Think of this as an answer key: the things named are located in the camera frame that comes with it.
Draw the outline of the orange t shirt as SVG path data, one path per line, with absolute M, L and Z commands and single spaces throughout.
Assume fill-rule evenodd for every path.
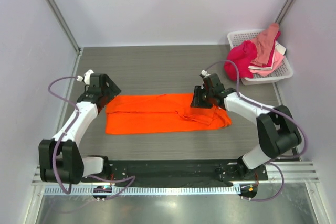
M 192 93 L 119 95 L 106 107 L 107 134 L 145 134 L 217 130 L 232 125 L 216 106 L 192 108 Z

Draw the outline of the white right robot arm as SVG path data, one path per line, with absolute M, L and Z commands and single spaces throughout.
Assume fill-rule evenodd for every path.
M 268 106 L 242 95 L 237 89 L 226 89 L 217 74 L 203 70 L 200 76 L 203 84 L 194 87 L 192 108 L 216 106 L 257 126 L 258 145 L 237 160 L 237 170 L 242 178 L 301 144 L 298 127 L 286 106 Z

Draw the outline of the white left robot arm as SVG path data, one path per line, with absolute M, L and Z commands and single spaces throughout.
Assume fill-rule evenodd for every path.
M 110 173 L 106 156 L 82 157 L 79 145 L 91 122 L 121 89 L 107 74 L 92 70 L 75 80 L 85 86 L 76 102 L 68 102 L 73 113 L 52 138 L 42 140 L 38 146 L 40 178 L 44 182 L 78 184 L 83 177 Z

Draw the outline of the magenta t shirt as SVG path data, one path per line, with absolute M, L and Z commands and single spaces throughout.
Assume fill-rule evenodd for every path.
M 257 48 L 251 41 L 244 41 L 234 47 L 227 55 L 224 63 L 224 71 L 231 81 L 236 81 L 237 72 L 239 78 L 252 78 L 253 74 L 249 70 L 250 63 L 257 57 Z

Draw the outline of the salmon pink t shirt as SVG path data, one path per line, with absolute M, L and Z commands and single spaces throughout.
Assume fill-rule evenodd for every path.
M 281 35 L 279 24 L 272 23 L 251 40 L 257 49 L 257 57 L 251 62 L 253 66 L 268 67 L 270 65 L 273 58 L 275 41 L 279 35 Z

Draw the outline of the light pink t shirt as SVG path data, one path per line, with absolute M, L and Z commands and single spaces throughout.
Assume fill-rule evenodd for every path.
M 267 68 L 249 68 L 249 71 L 253 74 L 258 74 L 262 77 L 266 77 L 267 75 L 273 73 L 283 62 L 285 56 L 281 55 L 280 53 L 276 52 L 273 53 L 272 56 L 272 64 L 270 67 Z

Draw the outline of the white perforated plastic basket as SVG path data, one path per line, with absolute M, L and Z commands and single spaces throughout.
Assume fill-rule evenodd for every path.
M 227 38 L 230 49 L 239 46 L 246 40 L 257 37 L 263 29 L 241 30 L 228 33 Z M 266 67 L 251 65 L 249 70 L 254 74 L 253 78 L 242 78 L 244 85 L 275 83 L 293 76 L 293 70 L 285 56 L 286 48 L 279 42 L 275 42 L 275 49 L 271 62 Z

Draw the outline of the white folded t shirt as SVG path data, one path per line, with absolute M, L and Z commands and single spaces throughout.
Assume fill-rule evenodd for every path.
M 286 54 L 286 47 L 284 47 L 283 45 L 281 45 L 277 40 L 275 42 L 275 48 L 274 48 L 274 53 L 278 52 L 281 55 L 285 55 Z

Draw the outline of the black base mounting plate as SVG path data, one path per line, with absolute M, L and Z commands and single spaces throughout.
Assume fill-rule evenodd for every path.
M 265 165 L 248 171 L 235 159 L 109 160 L 95 175 L 108 180 L 135 176 L 131 186 L 141 188 L 228 187 L 234 182 L 268 180 Z

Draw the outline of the aluminium rail frame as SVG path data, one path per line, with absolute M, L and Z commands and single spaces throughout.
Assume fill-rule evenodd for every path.
M 319 177 L 312 161 L 282 161 L 274 162 L 283 173 L 285 182 L 318 182 Z M 281 181 L 280 171 L 271 164 L 266 165 L 264 171 L 271 183 Z

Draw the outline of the left aluminium corner post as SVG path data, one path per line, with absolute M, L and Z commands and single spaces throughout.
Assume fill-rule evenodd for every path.
M 53 12 L 57 22 L 60 24 L 63 32 L 65 33 L 65 35 L 67 36 L 70 44 L 72 45 L 72 47 L 74 48 L 76 54 L 80 54 L 81 53 L 81 48 L 78 45 L 74 35 L 72 34 L 67 22 L 65 21 L 65 18 L 63 17 L 57 3 L 55 0 L 46 0 L 47 4 L 49 5 L 51 11 Z

